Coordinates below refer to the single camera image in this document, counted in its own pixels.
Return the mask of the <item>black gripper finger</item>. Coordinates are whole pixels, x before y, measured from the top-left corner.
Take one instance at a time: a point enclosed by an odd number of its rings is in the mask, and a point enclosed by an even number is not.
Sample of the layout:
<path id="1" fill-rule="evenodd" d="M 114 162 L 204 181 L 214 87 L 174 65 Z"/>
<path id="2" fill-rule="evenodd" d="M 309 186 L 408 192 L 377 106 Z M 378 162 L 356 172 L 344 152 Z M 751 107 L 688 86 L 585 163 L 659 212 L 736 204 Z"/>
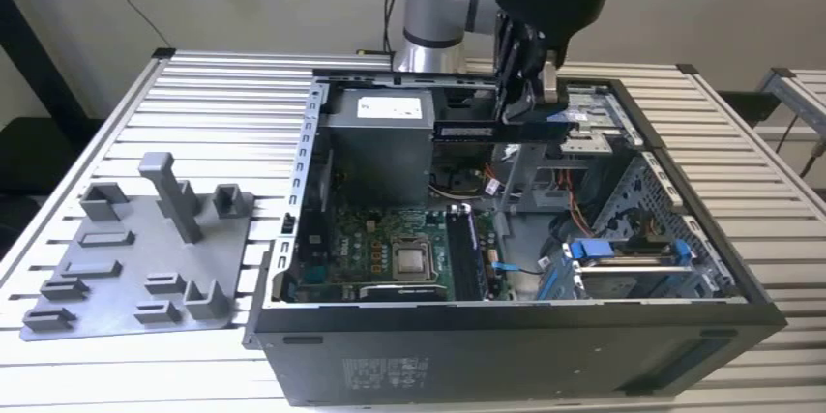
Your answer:
<path id="1" fill-rule="evenodd" d="M 505 122 L 544 122 L 568 108 L 567 94 L 557 87 L 565 48 L 549 45 L 545 35 L 528 25 L 513 25 L 513 38 Z"/>
<path id="2" fill-rule="evenodd" d="M 505 120 L 504 112 L 508 98 L 508 80 L 512 72 L 513 55 L 513 22 L 507 15 L 496 17 L 496 52 L 495 52 L 495 75 L 496 75 L 496 115 L 500 121 Z"/>

